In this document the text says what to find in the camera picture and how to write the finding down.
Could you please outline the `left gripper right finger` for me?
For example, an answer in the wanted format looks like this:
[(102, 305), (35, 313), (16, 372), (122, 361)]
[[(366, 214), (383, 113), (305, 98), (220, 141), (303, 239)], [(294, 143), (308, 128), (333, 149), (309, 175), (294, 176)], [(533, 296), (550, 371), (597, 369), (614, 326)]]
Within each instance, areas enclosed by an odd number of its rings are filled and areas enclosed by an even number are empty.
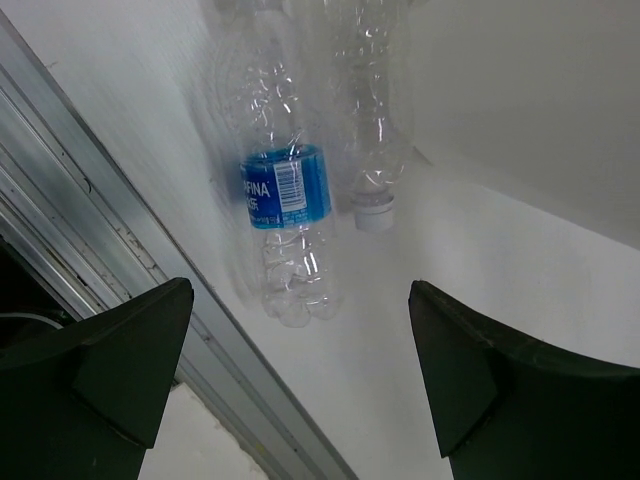
[(635, 479), (639, 372), (570, 352), (425, 281), (409, 313), (440, 454), (457, 479)]

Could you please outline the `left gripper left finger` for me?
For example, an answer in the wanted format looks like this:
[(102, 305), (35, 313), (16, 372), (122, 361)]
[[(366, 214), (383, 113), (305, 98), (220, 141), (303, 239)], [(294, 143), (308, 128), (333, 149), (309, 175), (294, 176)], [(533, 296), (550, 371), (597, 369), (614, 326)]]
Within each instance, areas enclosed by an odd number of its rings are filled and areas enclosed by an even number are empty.
[(4, 479), (135, 479), (160, 424), (194, 291), (172, 279), (1, 351)]

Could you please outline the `blue label clear bottle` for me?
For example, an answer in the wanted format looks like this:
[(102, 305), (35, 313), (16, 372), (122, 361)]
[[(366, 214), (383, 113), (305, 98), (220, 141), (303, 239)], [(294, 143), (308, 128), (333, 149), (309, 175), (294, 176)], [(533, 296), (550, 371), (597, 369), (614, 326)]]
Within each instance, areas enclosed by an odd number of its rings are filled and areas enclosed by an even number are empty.
[(303, 36), (283, 1), (237, 1), (216, 93), (239, 153), (266, 314), (290, 328), (335, 316), (329, 174)]

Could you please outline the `clear bottle white cap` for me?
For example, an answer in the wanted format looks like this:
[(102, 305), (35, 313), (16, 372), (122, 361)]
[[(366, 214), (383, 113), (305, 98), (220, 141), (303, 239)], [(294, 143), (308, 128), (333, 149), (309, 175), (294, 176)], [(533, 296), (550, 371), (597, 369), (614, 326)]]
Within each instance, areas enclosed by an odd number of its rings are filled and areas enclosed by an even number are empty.
[(394, 224), (395, 187), (413, 149), (409, 2), (301, 1), (309, 72), (338, 209), (357, 229)]

